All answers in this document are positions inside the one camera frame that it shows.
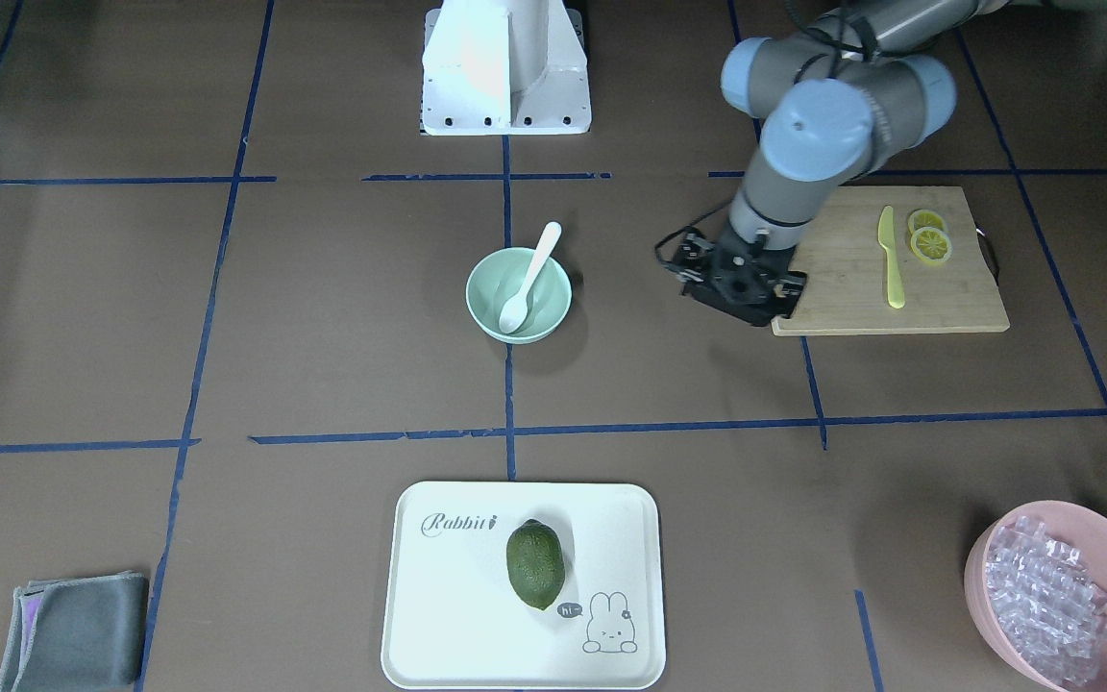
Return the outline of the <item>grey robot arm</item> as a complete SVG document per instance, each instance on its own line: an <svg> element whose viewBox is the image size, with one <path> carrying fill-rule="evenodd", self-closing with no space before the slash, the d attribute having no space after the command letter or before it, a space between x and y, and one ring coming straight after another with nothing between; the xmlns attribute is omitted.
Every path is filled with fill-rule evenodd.
<svg viewBox="0 0 1107 692"><path fill-rule="evenodd" d="M997 9L997 1L857 1L790 37L735 45L721 92L761 122L761 137L730 203L730 240L796 248L839 185L944 127L956 84L919 48Z"/></svg>

